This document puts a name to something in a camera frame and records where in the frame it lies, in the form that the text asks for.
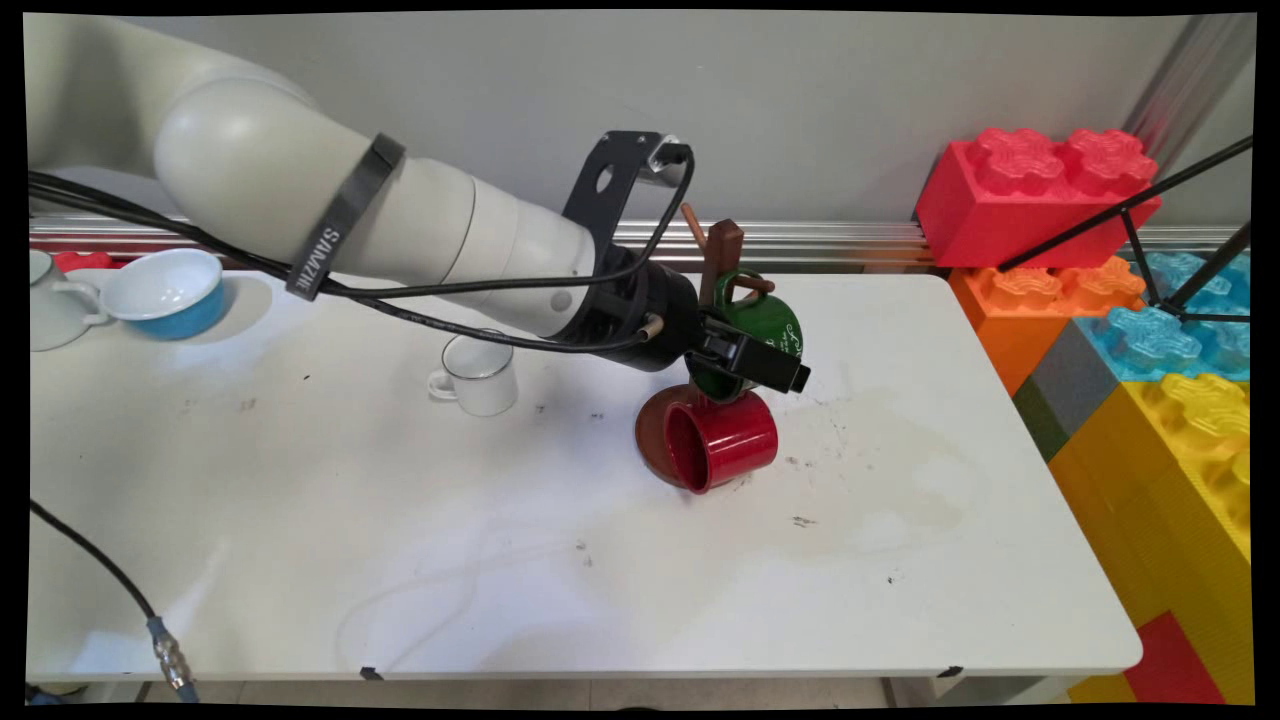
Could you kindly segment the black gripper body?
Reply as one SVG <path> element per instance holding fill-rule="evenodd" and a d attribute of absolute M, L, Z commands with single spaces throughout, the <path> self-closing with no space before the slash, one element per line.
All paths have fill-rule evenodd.
<path fill-rule="evenodd" d="M 631 340 L 650 316 L 663 320 L 654 338 L 596 356 L 640 372 L 662 372 L 704 336 L 692 283 L 649 260 L 626 278 L 590 287 L 575 315 L 575 343 L 599 346 Z"/>

